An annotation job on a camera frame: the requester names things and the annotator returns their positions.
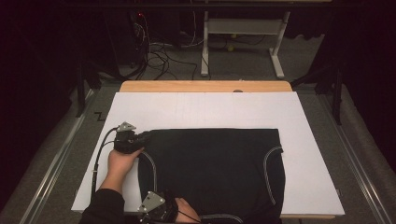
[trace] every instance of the human hand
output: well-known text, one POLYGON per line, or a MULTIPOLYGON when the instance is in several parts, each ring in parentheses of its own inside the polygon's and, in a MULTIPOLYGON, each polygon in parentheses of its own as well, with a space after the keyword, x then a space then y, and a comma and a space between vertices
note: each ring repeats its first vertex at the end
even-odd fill
POLYGON ((195 210, 183 198, 175 198, 178 206, 176 223, 200 223, 201 219, 195 210))
POLYGON ((143 151, 143 148, 132 154, 123 154, 111 150, 108 154, 107 173, 111 175, 126 176, 134 165, 134 159, 143 151))
POLYGON ((123 154, 111 150, 108 154, 107 175, 100 189, 114 189, 122 194, 122 185, 125 176, 134 166, 134 159, 143 151, 143 148, 132 154, 123 154))

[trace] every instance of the table leg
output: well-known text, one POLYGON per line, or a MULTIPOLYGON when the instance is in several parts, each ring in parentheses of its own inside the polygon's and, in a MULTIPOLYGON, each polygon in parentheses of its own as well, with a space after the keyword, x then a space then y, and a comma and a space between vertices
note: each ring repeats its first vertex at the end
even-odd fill
POLYGON ((283 22, 279 27, 279 33, 277 34, 277 41, 276 41, 276 46, 272 49, 270 48, 270 55, 271 55, 271 60, 273 62, 276 76, 278 78, 283 79, 285 75, 283 74, 282 67, 280 66, 280 61, 279 58, 277 57, 277 53, 279 52, 279 47, 280 44, 282 43, 283 35, 285 34, 286 26, 288 25, 288 20, 289 20, 289 15, 290 12, 285 12, 285 15, 283 16, 283 22))
POLYGON ((204 47, 202 50, 202 60, 201 60, 201 76, 206 77, 209 75, 209 49, 207 47, 207 38, 208 38, 208 12, 205 12, 204 18, 204 47))

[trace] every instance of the cable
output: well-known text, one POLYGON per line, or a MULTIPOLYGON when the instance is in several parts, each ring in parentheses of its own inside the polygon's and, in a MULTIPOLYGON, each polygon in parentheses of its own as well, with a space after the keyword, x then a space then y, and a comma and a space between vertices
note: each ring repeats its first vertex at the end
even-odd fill
POLYGON ((135 25, 137 26, 137 27, 139 27, 139 31, 138 31, 138 33, 137 33, 137 37, 139 37, 139 34, 140 34, 140 30, 142 31, 142 42, 140 43, 140 46, 142 46, 143 45, 143 43, 145 42, 145 39, 146 39, 146 32, 145 32, 145 29, 143 28, 143 26, 141 26, 140 24, 138 24, 138 23, 135 23, 135 25))
POLYGON ((180 214, 182 214, 182 215, 184 215, 184 216, 186 216, 186 217, 189 217, 191 220, 194 220, 194 221, 196 221, 197 223, 201 223, 200 220, 195 219, 195 218, 193 218, 193 217, 191 217, 191 216, 185 214, 184 212, 180 212, 180 210, 177 210, 177 211, 178 211, 180 214))
POLYGON ((148 37, 148 52, 150 52, 148 21, 146 20, 146 17, 145 17, 145 15, 143 13, 139 13, 139 16, 141 16, 143 18, 143 20, 145 21, 145 24, 146 24, 146 34, 147 34, 147 37, 148 37))
POLYGON ((192 41, 191 41, 191 43, 190 43, 190 46, 194 43, 195 34, 196 34, 196 31, 197 31, 197 22, 196 22, 196 19, 195 19, 195 11, 192 12, 192 15, 193 15, 193 17, 194 17, 194 36, 193 36, 193 38, 192 38, 192 41))
POLYGON ((196 64, 196 63, 185 63, 185 62, 181 62, 181 61, 178 61, 176 59, 173 59, 166 53, 166 49, 165 48, 163 48, 163 52, 171 61, 173 61, 175 63, 184 63, 184 64, 194 65, 194 70, 192 71, 192 76, 191 76, 191 80, 194 80, 194 75, 195 75, 195 71, 197 70, 198 64, 196 64))
POLYGON ((107 134, 105 135, 105 138, 102 141, 101 146, 99 147, 99 151, 98 154, 96 156, 96 161, 95 161, 95 165, 93 166, 93 175, 92 175, 92 188, 91 188, 91 202, 92 202, 92 198, 93 198, 93 194, 95 194, 96 192, 96 179, 97 179, 97 175, 98 175, 98 167, 99 167, 99 158, 100 158, 100 154, 102 153, 102 149, 105 145, 107 145, 108 143, 105 143, 108 135, 110 133, 112 133, 113 131, 116 131, 117 128, 112 128, 110 129, 110 131, 107 132, 107 134))

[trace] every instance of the black sleeve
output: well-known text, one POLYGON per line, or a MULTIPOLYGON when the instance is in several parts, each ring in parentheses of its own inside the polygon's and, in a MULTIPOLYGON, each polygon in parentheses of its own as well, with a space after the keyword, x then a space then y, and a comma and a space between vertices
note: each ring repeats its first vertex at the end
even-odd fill
POLYGON ((99 189, 96 191, 90 205, 82 213, 80 224, 125 223, 125 201, 113 189, 99 189))

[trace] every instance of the black garment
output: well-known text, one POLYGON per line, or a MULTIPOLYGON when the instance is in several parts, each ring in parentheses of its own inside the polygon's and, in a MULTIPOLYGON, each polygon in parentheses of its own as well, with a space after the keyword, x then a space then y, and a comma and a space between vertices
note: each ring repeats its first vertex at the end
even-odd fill
POLYGON ((82 213, 80 224, 124 224, 125 201, 113 189, 99 189, 82 213))
POLYGON ((285 188, 281 152, 277 129, 151 131, 138 167, 142 200, 149 190, 169 189, 203 222, 277 223, 285 188))

